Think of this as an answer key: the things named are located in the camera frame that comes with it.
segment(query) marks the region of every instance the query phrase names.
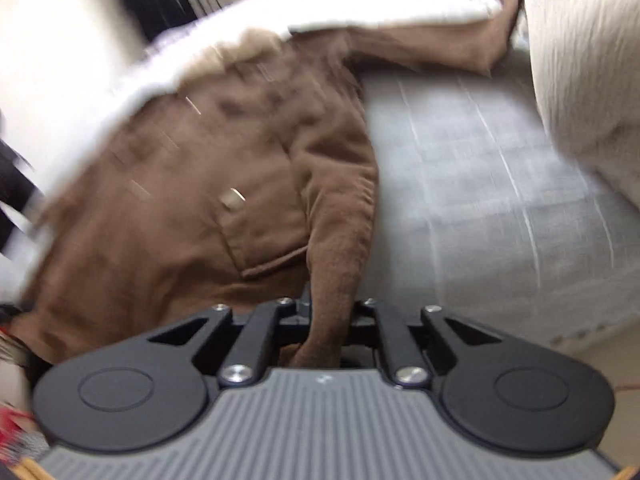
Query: beige blanket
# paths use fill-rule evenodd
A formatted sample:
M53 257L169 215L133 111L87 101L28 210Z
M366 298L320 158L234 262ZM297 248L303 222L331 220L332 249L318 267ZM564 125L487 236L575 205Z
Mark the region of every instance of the beige blanket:
M640 0L525 6L545 129L640 206Z

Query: circular pad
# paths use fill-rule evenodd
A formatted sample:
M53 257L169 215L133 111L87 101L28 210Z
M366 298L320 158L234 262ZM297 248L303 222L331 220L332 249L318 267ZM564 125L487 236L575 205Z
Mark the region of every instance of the circular pad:
M557 408L569 396L560 377L540 368L505 372L495 382L495 391L507 404L531 412Z
M87 376L80 384L80 398L104 412L132 410L151 398L154 380L133 368L109 368Z
M604 434L614 397L592 368L524 342L470 348L445 378L441 396L473 439L540 456L594 446Z
M167 441L192 424L206 403L207 388L188 355L140 339L52 368L33 397L48 438L92 452Z

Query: ribbed rubber mat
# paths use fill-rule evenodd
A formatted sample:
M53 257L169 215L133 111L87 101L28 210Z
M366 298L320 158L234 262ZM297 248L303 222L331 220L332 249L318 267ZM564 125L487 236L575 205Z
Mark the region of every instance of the ribbed rubber mat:
M122 456L57 448L40 461L56 480L608 480L585 451L521 460L452 430L423 392L376 370L274 370L227 390L176 440Z

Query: black mount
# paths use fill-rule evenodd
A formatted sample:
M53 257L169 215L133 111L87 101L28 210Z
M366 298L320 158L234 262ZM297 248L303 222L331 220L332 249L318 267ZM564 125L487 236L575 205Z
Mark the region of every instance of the black mount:
M251 316L216 305L171 326L48 372L33 408L53 442L122 453L191 427L226 388L265 378L281 347L305 341L308 291L260 304ZM517 456L594 447L614 407L607 381L567 356L425 307L412 324L375 300L358 302L347 345L374 351L386 380L425 391L478 444Z

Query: bed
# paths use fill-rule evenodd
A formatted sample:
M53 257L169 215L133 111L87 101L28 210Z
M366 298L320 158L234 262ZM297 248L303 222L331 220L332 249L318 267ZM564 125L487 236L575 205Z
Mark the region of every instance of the bed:
M209 43L273 30L471 21L498 0L244 0L168 31L47 170L54 193L105 134ZM640 214L562 160L536 111L526 45L491 78L453 70L361 74L380 167L380 205L362 297L407 316L441 304L537 343L593 340L640 314ZM23 241L14 288L46 247Z

